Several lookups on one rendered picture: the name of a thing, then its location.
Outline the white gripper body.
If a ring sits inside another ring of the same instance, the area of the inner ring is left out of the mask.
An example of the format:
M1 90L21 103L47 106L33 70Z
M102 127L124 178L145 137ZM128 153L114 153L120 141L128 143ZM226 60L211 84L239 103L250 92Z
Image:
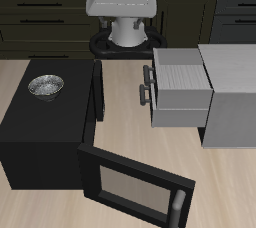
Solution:
M152 18L156 0L86 0L88 16Z

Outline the white cabinet drawer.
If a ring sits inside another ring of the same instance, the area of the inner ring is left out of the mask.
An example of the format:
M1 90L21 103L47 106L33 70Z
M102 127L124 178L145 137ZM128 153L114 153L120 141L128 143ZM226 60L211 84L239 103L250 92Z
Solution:
M213 89L197 48L154 48L153 127L204 127Z

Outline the white cabinet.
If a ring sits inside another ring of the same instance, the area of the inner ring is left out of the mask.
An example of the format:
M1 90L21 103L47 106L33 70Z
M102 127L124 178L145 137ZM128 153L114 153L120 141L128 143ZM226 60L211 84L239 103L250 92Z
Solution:
M199 44L214 92L203 148L256 148L256 44Z

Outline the dark kitchen cupboards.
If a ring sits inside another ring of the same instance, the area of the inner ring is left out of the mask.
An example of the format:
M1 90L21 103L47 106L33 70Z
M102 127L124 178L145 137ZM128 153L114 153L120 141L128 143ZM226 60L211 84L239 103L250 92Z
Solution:
M89 40L101 23L86 0L0 0L0 59L91 59ZM169 47L192 48L210 38L216 0L157 0L146 18Z

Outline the speckled grey bowl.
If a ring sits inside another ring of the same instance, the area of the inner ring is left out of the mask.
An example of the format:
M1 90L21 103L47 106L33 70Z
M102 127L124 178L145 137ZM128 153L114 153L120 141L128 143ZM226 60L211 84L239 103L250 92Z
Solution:
M64 81L57 75L41 75L28 84L28 91L37 99L50 102L55 100L64 87Z

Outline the grey kitchen cupboard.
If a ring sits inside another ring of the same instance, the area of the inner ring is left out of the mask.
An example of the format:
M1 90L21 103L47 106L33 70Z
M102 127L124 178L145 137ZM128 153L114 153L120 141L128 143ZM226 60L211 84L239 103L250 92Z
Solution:
M256 0L217 0L210 44L256 44Z

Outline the black microwave oven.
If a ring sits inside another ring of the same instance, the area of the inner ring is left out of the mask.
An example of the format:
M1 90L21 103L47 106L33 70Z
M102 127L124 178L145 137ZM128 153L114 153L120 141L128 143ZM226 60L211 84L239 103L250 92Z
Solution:
M29 83L41 75L64 80L51 102L37 99ZM103 119L102 63L32 60L0 124L0 162L13 189L82 188L77 148L94 141Z

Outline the black microwave door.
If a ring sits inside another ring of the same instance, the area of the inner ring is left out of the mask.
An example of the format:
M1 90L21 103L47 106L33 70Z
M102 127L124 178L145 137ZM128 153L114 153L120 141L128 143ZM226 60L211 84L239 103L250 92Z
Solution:
M84 196L105 204L126 214L137 217L160 228L169 228L171 204L174 196L168 199L168 212L162 214L138 203L124 199L102 189L100 165L119 171L124 175L142 179L168 191L183 190L186 197L181 209L179 228L186 228L195 181L167 171L125 158L123 156L81 143L77 149Z

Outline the flat black base plate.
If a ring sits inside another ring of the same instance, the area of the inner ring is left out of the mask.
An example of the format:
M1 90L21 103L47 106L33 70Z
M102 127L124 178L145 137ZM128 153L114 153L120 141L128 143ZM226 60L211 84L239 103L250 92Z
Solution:
M146 26L147 41L136 47L121 47L108 39L112 29L110 26L101 28L89 43L90 51L96 59L108 60L150 60L153 58L154 48L166 48L166 39L153 26Z

